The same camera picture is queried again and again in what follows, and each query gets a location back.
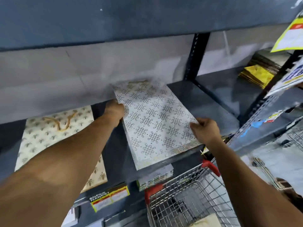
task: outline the stack of yellow packages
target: stack of yellow packages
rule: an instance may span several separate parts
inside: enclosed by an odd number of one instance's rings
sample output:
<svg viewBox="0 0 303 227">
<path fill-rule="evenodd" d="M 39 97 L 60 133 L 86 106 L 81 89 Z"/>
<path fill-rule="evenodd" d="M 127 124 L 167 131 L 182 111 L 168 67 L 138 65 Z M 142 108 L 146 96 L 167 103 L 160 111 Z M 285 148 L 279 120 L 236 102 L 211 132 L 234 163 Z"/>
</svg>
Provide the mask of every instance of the stack of yellow packages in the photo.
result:
<svg viewBox="0 0 303 227">
<path fill-rule="evenodd" d="M 264 89 L 290 57 L 286 51 L 270 51 L 270 48 L 257 51 L 239 76 Z"/>
</svg>

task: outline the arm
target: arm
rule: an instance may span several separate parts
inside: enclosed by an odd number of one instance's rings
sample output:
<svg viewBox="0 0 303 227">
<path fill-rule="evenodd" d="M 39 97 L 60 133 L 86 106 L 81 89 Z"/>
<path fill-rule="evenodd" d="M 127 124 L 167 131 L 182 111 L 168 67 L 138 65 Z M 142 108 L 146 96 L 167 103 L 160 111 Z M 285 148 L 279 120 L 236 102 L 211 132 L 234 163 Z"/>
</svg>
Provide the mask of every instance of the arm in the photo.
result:
<svg viewBox="0 0 303 227">
<path fill-rule="evenodd" d="M 0 187 L 1 225 L 61 226 L 123 115 L 123 104 L 109 102 L 100 118 L 13 173 Z"/>
<path fill-rule="evenodd" d="M 244 227 L 303 226 L 303 214 L 280 192 L 264 182 L 221 139 L 211 119 L 191 123 L 193 133 L 217 161 L 231 203 Z"/>
</svg>

